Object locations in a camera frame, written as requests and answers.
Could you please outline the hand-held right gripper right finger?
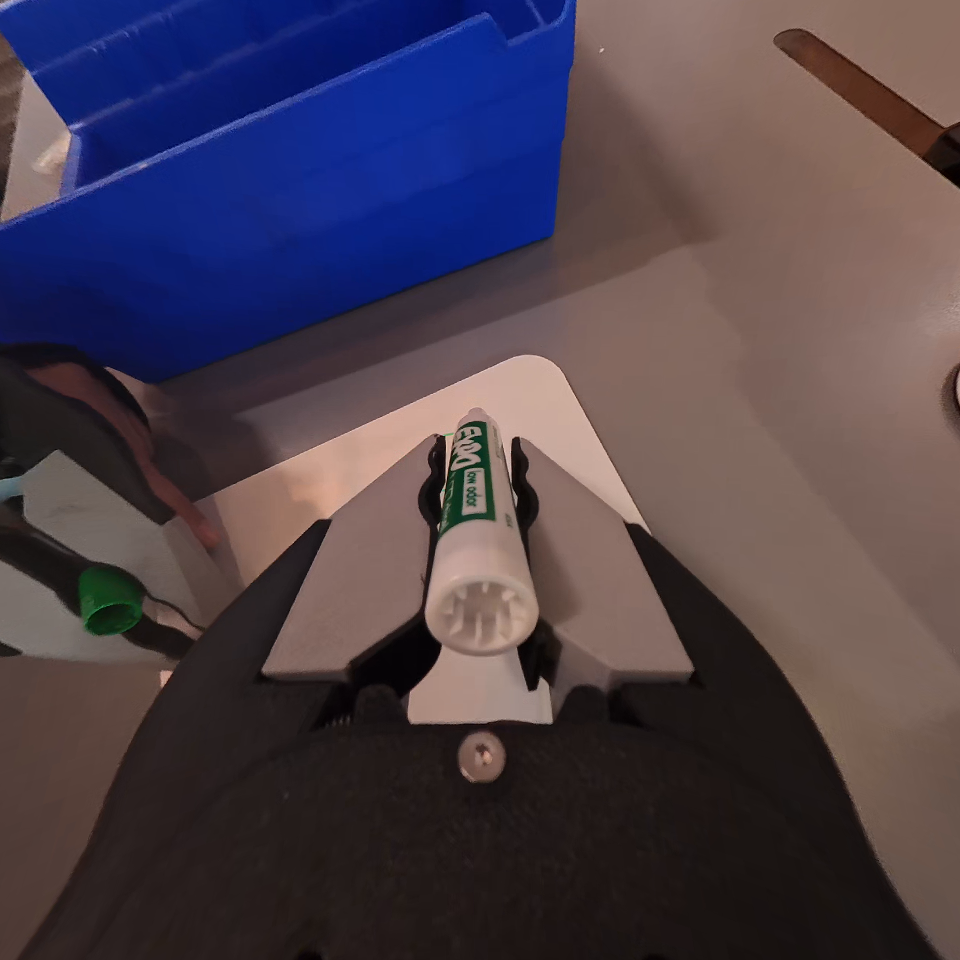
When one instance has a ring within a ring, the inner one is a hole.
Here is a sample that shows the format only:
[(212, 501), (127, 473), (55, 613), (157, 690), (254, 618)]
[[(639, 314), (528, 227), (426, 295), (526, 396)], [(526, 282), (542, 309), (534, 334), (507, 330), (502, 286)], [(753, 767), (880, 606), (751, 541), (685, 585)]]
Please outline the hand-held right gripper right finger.
[(604, 499), (527, 438), (511, 484), (539, 614), (518, 648), (526, 687), (685, 683), (693, 664), (631, 537)]

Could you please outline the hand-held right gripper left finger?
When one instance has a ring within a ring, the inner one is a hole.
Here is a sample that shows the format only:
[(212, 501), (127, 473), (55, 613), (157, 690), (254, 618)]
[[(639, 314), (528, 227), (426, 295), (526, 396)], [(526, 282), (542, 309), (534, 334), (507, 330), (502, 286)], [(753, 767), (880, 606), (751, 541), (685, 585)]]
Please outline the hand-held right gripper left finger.
[(330, 518), (263, 674), (346, 682), (421, 614), (446, 440), (428, 435)]

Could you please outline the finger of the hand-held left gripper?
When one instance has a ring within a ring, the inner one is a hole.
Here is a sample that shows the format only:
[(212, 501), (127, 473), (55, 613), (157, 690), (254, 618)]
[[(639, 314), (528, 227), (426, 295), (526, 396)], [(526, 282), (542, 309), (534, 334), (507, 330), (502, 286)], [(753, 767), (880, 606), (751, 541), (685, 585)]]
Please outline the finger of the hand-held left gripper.
[(203, 634), (175, 606), (146, 589), (143, 617), (124, 634), (93, 636), (82, 625), (78, 578), (105, 566), (29, 525), (1, 533), (2, 656), (77, 664), (173, 666)]
[(81, 557), (131, 574), (198, 627), (237, 594), (181, 517), (150, 519), (61, 451), (28, 470), (21, 491), (27, 522)]

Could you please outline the green marker cap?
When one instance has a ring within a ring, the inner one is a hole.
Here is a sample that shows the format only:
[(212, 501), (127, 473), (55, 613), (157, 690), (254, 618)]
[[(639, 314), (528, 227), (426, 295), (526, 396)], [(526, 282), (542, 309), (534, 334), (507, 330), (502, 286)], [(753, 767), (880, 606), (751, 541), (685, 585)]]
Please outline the green marker cap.
[(94, 637), (124, 635), (143, 618), (146, 588), (117, 567), (93, 565), (78, 575), (78, 610), (83, 629)]

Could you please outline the green whiteboard marker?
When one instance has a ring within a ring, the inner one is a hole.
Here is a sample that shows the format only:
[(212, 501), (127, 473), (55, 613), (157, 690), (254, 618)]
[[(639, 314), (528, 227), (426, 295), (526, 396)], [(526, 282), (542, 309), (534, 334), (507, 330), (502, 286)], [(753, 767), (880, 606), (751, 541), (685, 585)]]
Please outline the green whiteboard marker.
[(450, 438), (424, 616), (438, 643), (471, 657), (519, 648), (539, 619), (500, 430), (479, 407)]

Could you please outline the white whiteboard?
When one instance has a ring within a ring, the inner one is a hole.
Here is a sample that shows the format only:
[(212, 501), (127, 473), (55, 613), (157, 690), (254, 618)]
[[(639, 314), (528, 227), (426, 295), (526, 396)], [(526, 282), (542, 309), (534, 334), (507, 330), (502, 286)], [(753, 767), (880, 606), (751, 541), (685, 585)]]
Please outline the white whiteboard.
[[(504, 441), (528, 439), (626, 522), (646, 527), (640, 510), (561, 369), (521, 355), (384, 414), (199, 500), (220, 528), (213, 561), (234, 599), (282, 552), (330, 517), (429, 434), (449, 434), (470, 409), (497, 422)], [(544, 681), (526, 688), (513, 654), (441, 653), (409, 696), (414, 724), (519, 721), (549, 724)]]

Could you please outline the person's left hand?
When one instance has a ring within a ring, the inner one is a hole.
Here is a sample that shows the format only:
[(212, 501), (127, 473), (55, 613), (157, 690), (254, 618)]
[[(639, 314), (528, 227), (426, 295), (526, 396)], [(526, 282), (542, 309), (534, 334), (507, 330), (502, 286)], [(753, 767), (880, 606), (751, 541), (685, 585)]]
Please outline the person's left hand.
[(129, 448), (151, 492), (169, 507), (208, 551), (220, 535), (189, 498), (159, 469), (150, 422), (133, 395), (109, 373), (95, 373), (76, 362), (28, 366), (27, 374), (42, 386), (89, 407), (106, 420)]

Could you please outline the blue plastic bin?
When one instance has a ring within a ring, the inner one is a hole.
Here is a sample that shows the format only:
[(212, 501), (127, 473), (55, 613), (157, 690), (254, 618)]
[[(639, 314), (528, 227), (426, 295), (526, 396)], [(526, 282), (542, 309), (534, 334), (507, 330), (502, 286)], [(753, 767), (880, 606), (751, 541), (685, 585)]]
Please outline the blue plastic bin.
[(3, 2), (71, 136), (2, 344), (158, 382), (542, 241), (573, 1)]

